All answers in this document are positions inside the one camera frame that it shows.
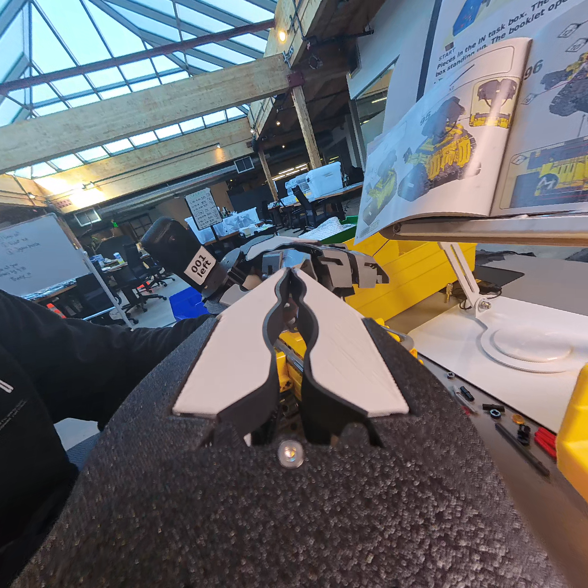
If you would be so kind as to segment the large rolling whiteboard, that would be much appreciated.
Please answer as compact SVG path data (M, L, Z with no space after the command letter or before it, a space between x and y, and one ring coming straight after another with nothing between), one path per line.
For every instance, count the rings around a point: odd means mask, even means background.
M122 306L80 245L54 214L1 230L1 290L97 322L112 312L132 327Z

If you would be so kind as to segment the blue plastic bin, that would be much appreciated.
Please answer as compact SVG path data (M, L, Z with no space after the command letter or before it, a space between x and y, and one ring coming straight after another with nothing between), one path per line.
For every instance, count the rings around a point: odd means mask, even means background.
M176 321L197 318L209 314L200 292L192 287L181 290L168 298Z

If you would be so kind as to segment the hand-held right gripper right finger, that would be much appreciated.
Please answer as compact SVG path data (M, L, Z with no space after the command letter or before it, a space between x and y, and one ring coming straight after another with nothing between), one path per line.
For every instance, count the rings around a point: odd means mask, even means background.
M379 325L299 269L290 271L289 285L306 345L299 403L306 439L330 443L359 423L379 443L371 420L410 412L368 327Z

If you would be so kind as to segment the red brick pieces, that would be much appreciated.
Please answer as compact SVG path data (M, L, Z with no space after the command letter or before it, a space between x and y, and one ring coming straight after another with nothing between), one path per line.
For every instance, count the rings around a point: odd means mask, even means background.
M542 451L549 455L555 462L557 461L557 436L554 433L546 428L538 427L534 432L533 439Z

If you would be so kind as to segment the grey desk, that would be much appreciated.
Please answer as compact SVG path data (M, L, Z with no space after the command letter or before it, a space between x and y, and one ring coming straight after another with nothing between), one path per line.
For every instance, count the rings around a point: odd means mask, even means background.
M515 254L488 266L525 274L504 285L502 298L587 316L587 263ZM392 327L409 334L456 306L446 304L444 295L434 293L393 317ZM473 392L477 415L471 417L471 423L483 439L527 528L541 542L549 562L560 570L567 586L587 587L587 503L563 476L557 462L534 442L534 432L545 427L427 357L424 365L448 389L464 383ZM483 403L503 405L505 414L500 420L493 420L483 411ZM518 426L511 420L513 413L522 415L530 426L530 445L524 448L550 470L550 477L535 471L495 429L498 422L516 436Z

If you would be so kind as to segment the black desk mat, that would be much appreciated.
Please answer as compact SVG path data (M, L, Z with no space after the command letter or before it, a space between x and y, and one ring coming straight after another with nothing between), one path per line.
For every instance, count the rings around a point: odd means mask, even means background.
M523 277L525 274L515 270L476 265L473 275L482 295L499 296L504 285Z

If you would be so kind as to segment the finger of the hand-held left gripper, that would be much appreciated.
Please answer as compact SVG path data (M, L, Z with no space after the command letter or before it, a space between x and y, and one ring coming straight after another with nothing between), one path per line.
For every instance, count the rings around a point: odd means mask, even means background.
M219 303L224 306L231 306L243 298L250 290L244 289L239 284L231 285L219 299Z
M288 239L282 236L261 236L252 239L239 248L239 261L251 262L259 255L274 251L278 246L286 243Z

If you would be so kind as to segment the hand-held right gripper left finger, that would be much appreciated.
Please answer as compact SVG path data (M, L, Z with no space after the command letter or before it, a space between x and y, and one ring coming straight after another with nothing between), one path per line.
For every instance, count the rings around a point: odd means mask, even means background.
M281 418L275 343L285 330L291 270L267 278L216 319L171 413L230 424L252 443L276 443Z

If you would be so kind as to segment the open building instruction booklet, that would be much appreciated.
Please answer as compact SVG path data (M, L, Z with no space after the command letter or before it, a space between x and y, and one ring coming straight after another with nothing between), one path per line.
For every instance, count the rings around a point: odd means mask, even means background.
M500 42L425 94L368 156L355 242L419 217L583 206L587 53L569 42Z

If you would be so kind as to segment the printed task sheet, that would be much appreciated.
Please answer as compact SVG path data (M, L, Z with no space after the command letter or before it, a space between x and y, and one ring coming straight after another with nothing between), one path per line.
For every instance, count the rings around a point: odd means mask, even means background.
M483 50L532 38L524 79L587 59L587 1L436 1L424 46L416 100Z

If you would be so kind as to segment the small white sign board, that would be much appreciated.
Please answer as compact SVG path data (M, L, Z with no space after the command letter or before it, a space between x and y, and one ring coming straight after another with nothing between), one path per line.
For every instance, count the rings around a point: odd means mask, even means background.
M197 192L187 194L185 202L198 231L203 231L222 223L222 217L210 188L206 187Z

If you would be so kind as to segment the small yellow plastic bin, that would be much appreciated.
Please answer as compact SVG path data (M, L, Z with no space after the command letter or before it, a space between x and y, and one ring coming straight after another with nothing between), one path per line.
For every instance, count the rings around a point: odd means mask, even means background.
M587 365L579 372L556 436L557 467L587 501Z

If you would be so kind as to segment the white bubble wrap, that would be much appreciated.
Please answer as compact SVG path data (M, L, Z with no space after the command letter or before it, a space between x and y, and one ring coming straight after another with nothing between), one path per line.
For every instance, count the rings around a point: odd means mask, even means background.
M329 235L341 231L341 222L337 217L330 217L317 228L305 232L299 239L320 241Z

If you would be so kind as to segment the green plastic bin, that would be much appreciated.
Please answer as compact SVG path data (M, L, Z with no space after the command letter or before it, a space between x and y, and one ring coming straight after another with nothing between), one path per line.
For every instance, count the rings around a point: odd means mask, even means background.
M342 244L349 240L353 241L356 235L357 216L345 217L345 223L341 225L341 231L321 239L324 245Z

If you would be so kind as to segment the long black axle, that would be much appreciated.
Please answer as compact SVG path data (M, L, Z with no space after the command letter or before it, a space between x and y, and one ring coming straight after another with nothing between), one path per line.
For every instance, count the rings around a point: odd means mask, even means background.
M513 449L515 449L516 452L518 452L518 454L520 456L522 456L522 458L531 466L535 469L535 471L537 471L540 475L542 475L543 477L550 477L550 470L538 459L536 458L529 450L525 449L523 447L523 445L519 442L518 438L512 434L509 430L507 430L504 425L496 422L495 423L495 429L498 431L498 433L501 435L501 437L504 438L504 440L506 440L509 445L511 445L511 447Z

